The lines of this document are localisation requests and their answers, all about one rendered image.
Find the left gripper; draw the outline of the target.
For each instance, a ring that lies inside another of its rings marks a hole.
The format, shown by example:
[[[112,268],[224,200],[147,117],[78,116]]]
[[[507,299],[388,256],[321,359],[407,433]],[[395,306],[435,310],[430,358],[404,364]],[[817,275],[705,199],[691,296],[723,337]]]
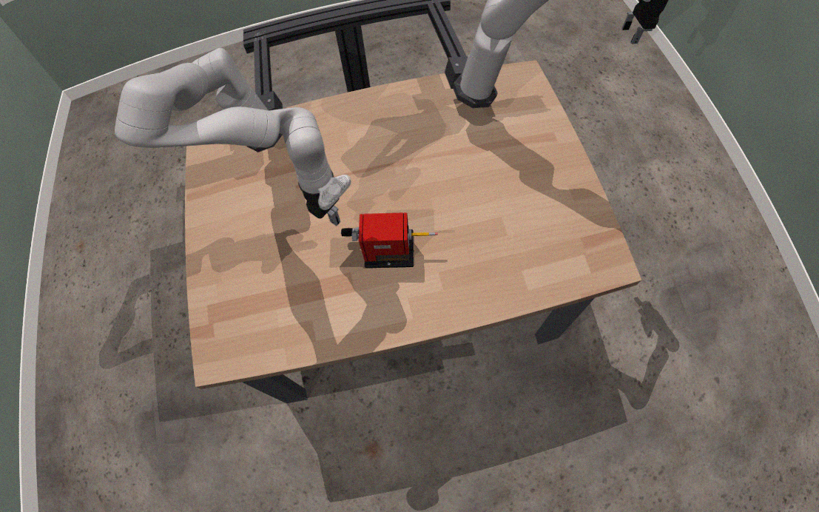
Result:
[[[634,16],[639,21],[641,27],[637,28],[634,33],[631,44],[639,43],[640,37],[644,31],[652,31],[657,27],[660,13],[666,7],[669,0],[639,0],[633,12],[627,12],[627,18],[623,24],[622,30],[630,29],[630,25]]]

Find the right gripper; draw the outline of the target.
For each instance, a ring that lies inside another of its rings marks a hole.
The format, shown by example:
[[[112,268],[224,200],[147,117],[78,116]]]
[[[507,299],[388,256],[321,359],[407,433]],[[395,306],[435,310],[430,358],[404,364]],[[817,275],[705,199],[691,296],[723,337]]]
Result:
[[[327,213],[330,222],[335,226],[339,225],[339,208],[335,204],[350,187],[352,183],[350,176],[341,175],[334,178],[334,174],[331,173],[331,168],[328,165],[326,173],[317,180],[305,181],[299,178],[297,174],[296,178],[303,195],[305,195],[308,212],[319,219],[325,217]]]

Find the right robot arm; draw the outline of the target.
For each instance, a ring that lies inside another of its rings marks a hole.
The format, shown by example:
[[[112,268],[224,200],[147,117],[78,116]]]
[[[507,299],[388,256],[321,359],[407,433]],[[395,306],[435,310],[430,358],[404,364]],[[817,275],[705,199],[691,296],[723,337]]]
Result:
[[[189,109],[215,89],[223,110],[170,126],[173,110]],[[266,109],[223,48],[192,63],[127,81],[114,126],[119,141],[145,148],[196,144],[266,148],[273,146],[279,132],[299,178],[314,181],[326,173],[325,144],[314,115],[301,107]]]

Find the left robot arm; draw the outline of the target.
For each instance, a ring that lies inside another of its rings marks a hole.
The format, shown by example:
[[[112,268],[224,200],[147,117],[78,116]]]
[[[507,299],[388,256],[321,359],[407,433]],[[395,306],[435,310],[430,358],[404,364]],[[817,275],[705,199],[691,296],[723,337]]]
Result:
[[[462,75],[460,87],[464,94],[477,100],[489,98],[513,34],[546,1],[487,1]]]

